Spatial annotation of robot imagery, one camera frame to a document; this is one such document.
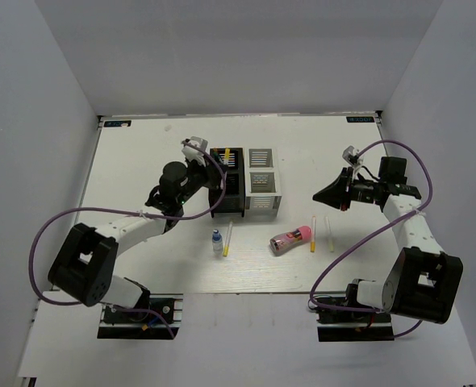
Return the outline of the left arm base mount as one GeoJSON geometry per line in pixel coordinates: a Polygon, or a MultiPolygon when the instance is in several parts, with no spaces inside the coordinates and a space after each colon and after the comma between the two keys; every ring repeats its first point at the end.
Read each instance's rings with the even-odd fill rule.
{"type": "Polygon", "coordinates": [[[183,294],[152,294],[150,312],[122,312],[104,306],[98,339],[173,340],[182,324],[183,294]]]}

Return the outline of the blue corner label sticker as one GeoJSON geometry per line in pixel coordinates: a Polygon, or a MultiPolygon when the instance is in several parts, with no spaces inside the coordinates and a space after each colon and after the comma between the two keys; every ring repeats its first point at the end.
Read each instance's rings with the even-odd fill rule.
{"type": "Polygon", "coordinates": [[[375,119],[372,116],[347,116],[348,123],[374,123],[375,119]]]}

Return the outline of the black slotted pen holder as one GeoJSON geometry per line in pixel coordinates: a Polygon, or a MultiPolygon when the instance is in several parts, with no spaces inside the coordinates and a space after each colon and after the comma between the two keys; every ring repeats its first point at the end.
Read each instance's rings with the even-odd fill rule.
{"type": "Polygon", "coordinates": [[[211,212],[217,214],[235,214],[244,217],[245,212],[245,177],[244,149],[230,148],[226,177],[226,193],[222,202],[211,212]]]}

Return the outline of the red capped white pen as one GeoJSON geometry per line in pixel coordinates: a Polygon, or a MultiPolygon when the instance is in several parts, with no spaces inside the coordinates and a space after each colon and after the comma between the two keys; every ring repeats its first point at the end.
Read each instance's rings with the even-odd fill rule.
{"type": "Polygon", "coordinates": [[[215,159],[215,160],[219,160],[220,159],[220,155],[219,155],[219,152],[216,148],[212,149],[211,150],[211,156],[215,159]]]}

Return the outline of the left blue corner label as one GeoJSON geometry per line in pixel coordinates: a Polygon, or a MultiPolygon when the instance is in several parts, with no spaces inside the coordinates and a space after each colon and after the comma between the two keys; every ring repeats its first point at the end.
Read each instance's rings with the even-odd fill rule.
{"type": "Polygon", "coordinates": [[[130,127],[131,120],[109,120],[103,123],[104,127],[130,127]]]}

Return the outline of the pink capped glue bottle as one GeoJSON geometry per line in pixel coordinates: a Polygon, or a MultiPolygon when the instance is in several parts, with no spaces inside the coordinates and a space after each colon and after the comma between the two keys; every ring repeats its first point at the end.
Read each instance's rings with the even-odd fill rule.
{"type": "Polygon", "coordinates": [[[309,226],[301,226],[293,231],[275,235],[269,240],[269,246],[274,255],[280,256],[300,244],[308,242],[312,237],[309,226]]]}

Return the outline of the orange capped white marker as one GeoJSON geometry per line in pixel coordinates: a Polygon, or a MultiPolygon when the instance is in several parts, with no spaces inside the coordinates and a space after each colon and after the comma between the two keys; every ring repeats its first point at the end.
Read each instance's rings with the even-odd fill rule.
{"type": "Polygon", "coordinates": [[[311,240],[310,240],[310,252],[315,253],[315,229],[316,229],[316,216],[311,217],[311,240]]]}

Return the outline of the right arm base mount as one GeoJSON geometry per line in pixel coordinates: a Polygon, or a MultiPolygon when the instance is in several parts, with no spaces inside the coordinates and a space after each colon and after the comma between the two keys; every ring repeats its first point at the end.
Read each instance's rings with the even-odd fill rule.
{"type": "MultiPolygon", "coordinates": [[[[347,285],[343,293],[321,294],[315,300],[326,306],[345,306],[365,309],[357,302],[359,280],[347,285]]],[[[392,341],[394,332],[391,316],[385,313],[331,310],[307,303],[310,312],[316,313],[317,333],[320,342],[376,342],[392,341]]]]}

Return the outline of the white slotted pen holder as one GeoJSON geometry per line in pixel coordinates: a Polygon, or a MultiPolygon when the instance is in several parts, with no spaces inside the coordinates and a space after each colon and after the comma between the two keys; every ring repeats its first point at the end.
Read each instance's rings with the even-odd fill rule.
{"type": "Polygon", "coordinates": [[[276,149],[247,148],[244,161],[245,215],[276,217],[282,201],[276,149]]]}

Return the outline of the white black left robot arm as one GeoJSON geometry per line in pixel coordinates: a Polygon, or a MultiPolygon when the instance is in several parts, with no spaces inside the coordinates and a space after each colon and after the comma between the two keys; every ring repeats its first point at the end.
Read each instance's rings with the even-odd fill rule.
{"type": "Polygon", "coordinates": [[[114,274],[117,258],[137,244],[172,230],[185,218],[183,205],[194,194],[202,187],[220,188],[222,167],[213,158],[168,163],[145,203],[158,209],[159,214],[126,216],[99,227],[84,223],[73,226],[48,272],[48,280],[85,306],[104,303],[123,307],[132,321],[143,321],[150,312],[146,298],[149,291],[114,274]]]}

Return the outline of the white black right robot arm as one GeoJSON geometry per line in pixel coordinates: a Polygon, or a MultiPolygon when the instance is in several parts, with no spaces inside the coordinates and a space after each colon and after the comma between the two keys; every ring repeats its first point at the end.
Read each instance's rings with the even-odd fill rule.
{"type": "Polygon", "coordinates": [[[420,209],[421,194],[407,184],[406,166],[404,158],[384,156],[374,180],[344,168],[313,196],[314,201],[342,211],[352,202],[379,206],[394,233],[399,255],[387,278],[356,279],[348,285],[345,300],[329,306],[356,322],[379,311],[443,324],[453,308],[463,264],[433,237],[420,209]]]}

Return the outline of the pale yellow capped white marker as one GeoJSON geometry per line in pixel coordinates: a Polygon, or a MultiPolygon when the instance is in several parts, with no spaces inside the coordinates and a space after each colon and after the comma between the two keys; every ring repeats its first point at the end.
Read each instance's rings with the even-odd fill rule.
{"type": "Polygon", "coordinates": [[[328,243],[328,249],[329,249],[330,252],[334,252],[335,251],[334,239],[333,239],[330,219],[329,219],[328,216],[324,217],[324,224],[325,224],[326,240],[327,240],[327,243],[328,243]]]}

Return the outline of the small blue capped bottle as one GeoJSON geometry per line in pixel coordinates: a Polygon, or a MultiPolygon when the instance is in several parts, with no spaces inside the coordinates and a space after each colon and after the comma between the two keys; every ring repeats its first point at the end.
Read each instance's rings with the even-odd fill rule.
{"type": "Polygon", "coordinates": [[[221,256],[223,254],[223,237],[218,230],[213,230],[211,235],[211,243],[213,252],[217,256],[221,256]]]}

